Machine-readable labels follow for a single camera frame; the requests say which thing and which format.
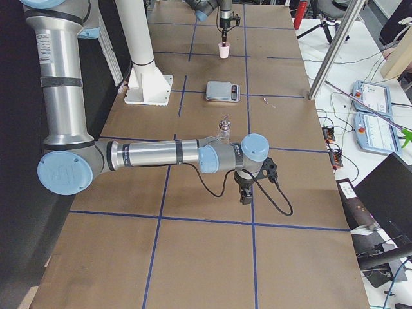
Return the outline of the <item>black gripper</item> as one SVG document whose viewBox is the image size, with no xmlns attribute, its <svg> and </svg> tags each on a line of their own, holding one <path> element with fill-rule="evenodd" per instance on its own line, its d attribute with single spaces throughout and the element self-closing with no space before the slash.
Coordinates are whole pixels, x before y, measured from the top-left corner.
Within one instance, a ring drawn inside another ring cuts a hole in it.
<svg viewBox="0 0 412 309">
<path fill-rule="evenodd" d="M 222 45 L 227 44 L 227 31 L 232 27 L 232 22 L 235 22 L 235 26 L 240 25 L 241 17 L 238 14 L 235 14 L 232 10 L 220 10 L 218 13 L 219 16 L 219 26 L 221 30 L 221 43 Z"/>
<path fill-rule="evenodd" d="M 251 174 L 249 175 L 245 171 L 236 171 L 234 174 L 234 179 L 239 185 L 240 203 L 242 205 L 250 205 L 253 201 L 251 187 L 254 183 L 254 178 L 257 180 L 268 178 L 270 182 L 277 184 L 277 165 L 270 157 L 267 157 L 263 162 L 258 173 Z"/>
</svg>

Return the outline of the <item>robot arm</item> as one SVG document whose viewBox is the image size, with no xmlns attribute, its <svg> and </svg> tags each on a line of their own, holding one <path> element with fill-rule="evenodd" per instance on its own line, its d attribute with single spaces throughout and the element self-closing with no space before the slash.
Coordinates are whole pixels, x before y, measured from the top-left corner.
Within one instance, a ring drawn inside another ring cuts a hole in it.
<svg viewBox="0 0 412 309">
<path fill-rule="evenodd" d="M 228 32 L 240 25 L 241 17 L 232 10 L 232 1 L 230 0 L 185 0 L 185 2 L 194 11 L 196 19 L 205 21 L 211 13 L 218 10 L 216 22 L 217 29 L 221 33 L 222 46 L 228 46 Z"/>
<path fill-rule="evenodd" d="M 253 184 L 264 178 L 277 182 L 268 140 L 256 133 L 240 143 L 220 137 L 132 144 L 95 141 L 86 127 L 79 39 L 100 35 L 98 2 L 24 1 L 23 8 L 36 34 L 48 121 L 37 174 L 51 192 L 77 194 L 98 175 L 123 167 L 182 164 L 198 174 L 233 174 L 243 204 L 252 201 Z"/>
</svg>

